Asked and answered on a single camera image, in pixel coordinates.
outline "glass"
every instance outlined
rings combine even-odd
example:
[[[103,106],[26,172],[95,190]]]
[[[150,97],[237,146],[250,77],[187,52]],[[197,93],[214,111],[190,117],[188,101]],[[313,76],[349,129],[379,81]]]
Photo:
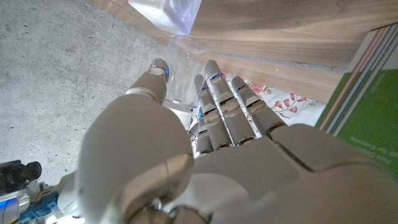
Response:
[[[163,105],[178,111],[176,114],[186,127],[191,109],[198,105],[194,79],[198,74],[204,76],[208,60],[209,49],[204,43],[184,35],[171,36],[165,55],[170,75]]]

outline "white robotic hand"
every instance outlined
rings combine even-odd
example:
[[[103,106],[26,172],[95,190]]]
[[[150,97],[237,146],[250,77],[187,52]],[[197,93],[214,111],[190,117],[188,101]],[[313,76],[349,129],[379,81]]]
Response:
[[[193,162],[186,130],[161,105],[167,68],[156,60],[88,130],[76,174],[87,223],[398,223],[390,172],[318,129],[286,126],[235,77],[262,134],[255,139],[212,60],[206,73],[221,111],[198,85],[202,156]]]

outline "concrete floor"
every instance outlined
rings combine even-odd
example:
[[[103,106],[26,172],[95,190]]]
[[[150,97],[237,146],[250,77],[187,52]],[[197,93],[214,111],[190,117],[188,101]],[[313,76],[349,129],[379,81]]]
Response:
[[[0,1],[0,162],[76,169],[80,143],[164,47],[81,0]]]

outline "wooden surface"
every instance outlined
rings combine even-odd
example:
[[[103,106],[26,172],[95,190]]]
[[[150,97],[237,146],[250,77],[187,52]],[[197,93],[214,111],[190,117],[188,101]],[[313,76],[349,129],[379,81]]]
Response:
[[[171,36],[127,0],[90,1],[163,44]],[[397,0],[202,0],[191,36],[209,46],[230,75],[326,103],[341,73],[239,55],[345,68],[367,31],[397,21]]]
[[[327,103],[342,73],[212,55],[222,71]]]
[[[151,24],[127,0],[112,2]],[[202,0],[191,36],[215,52],[346,68],[368,31],[393,22],[398,0]],[[137,28],[158,40],[170,36]]]

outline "green book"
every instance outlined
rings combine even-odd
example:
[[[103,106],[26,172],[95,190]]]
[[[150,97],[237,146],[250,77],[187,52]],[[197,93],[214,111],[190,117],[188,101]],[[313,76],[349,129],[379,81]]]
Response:
[[[398,24],[370,32],[316,127],[354,145],[398,177]]]

